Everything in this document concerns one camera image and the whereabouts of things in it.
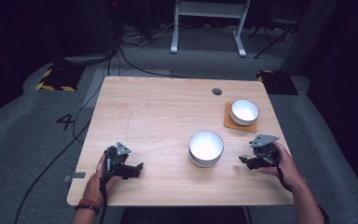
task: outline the human hand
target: human hand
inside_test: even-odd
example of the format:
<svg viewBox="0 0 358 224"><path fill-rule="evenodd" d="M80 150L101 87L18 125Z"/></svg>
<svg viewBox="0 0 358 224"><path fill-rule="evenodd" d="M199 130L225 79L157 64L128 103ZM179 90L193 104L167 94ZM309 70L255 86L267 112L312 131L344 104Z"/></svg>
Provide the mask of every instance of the human hand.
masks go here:
<svg viewBox="0 0 358 224"><path fill-rule="evenodd" d="M103 176L103 161L104 154L98 162L95 174L89 178L83 193L83 199L90 199L97 203L96 205L99 207L103 205L103 195L100 192L100 178ZM110 178L110 180L106 183L106 195L109 195L112 192L113 186L120 178L120 176L113 176Z"/></svg>
<svg viewBox="0 0 358 224"><path fill-rule="evenodd" d="M303 183L303 179L301 177L300 172L298 171L293 158L289 155L286 148L280 143L273 143L281 152L281 161L279 163L279 167L283 172L283 181L290 188L295 188L297 185ZM260 167L257 169L257 172L267 174L267 175L275 175L279 178L278 170L276 167Z"/></svg>

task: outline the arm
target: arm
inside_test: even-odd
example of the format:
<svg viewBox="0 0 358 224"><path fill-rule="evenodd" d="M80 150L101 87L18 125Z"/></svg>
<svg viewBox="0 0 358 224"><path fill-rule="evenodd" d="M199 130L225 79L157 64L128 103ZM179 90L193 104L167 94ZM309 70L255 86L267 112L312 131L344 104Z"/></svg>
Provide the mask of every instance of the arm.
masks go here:
<svg viewBox="0 0 358 224"><path fill-rule="evenodd" d="M282 155L279 165L283 172L283 180L293 193L296 209L296 222L298 224L324 223L324 215L313 198L310 188L297 170L292 157L281 144L276 142L274 144L280 150ZM261 167L258 168L257 171L268 175L278 176L276 167Z"/></svg>
<svg viewBox="0 0 358 224"><path fill-rule="evenodd" d="M103 195L100 192L100 177L103 176L103 160L104 155L101 157L100 161L97 165L97 170L95 174L93 174L89 181L87 182L87 186L84 189L83 199L88 199L96 203L98 207L103 205ZM113 186L120 179L119 176L113 176L106 184L107 194L109 195L112 192ZM76 211L76 215L74 218L74 224L88 224L94 223L94 218L96 214L93 210L87 208L79 208Z"/></svg>

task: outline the brown coaster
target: brown coaster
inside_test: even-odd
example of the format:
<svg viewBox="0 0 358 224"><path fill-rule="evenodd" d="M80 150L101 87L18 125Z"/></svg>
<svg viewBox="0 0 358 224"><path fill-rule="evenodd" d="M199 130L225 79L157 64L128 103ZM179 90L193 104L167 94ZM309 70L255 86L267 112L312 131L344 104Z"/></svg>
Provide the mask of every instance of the brown coaster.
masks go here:
<svg viewBox="0 0 358 224"><path fill-rule="evenodd" d="M231 111L231 105L232 105L232 103L226 103L225 122L224 122L225 127L231 128L231 129L237 129L237 130L241 130L241 131L246 131L249 133L257 133L257 120L255 120L250 125L240 125L240 124L236 123L229 115L230 111Z"/></svg>

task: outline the number 4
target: number 4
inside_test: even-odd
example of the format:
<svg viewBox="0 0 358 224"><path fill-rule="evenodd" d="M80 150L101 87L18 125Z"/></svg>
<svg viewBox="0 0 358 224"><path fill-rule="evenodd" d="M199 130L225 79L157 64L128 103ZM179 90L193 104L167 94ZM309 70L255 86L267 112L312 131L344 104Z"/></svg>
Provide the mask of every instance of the number 4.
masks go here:
<svg viewBox="0 0 358 224"><path fill-rule="evenodd" d="M56 123L64 123L65 124L65 127L63 128L64 131L66 131L66 129L68 128L68 125L70 123L75 123L74 120L71 120L72 118L72 115L71 114L67 114L65 115L64 117L60 118L60 119L57 119Z"/></svg>

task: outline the white bowl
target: white bowl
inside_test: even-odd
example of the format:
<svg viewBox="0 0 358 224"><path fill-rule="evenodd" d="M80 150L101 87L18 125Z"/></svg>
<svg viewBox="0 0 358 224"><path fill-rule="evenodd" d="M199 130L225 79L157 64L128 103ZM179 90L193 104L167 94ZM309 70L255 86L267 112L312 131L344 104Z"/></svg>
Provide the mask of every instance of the white bowl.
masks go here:
<svg viewBox="0 0 358 224"><path fill-rule="evenodd" d="M217 133L202 131L191 137L188 149L195 164L211 167L223 153L223 140Z"/></svg>
<svg viewBox="0 0 358 224"><path fill-rule="evenodd" d="M248 100L236 100L232 103L230 116L240 125L250 125L258 118L258 108Z"/></svg>

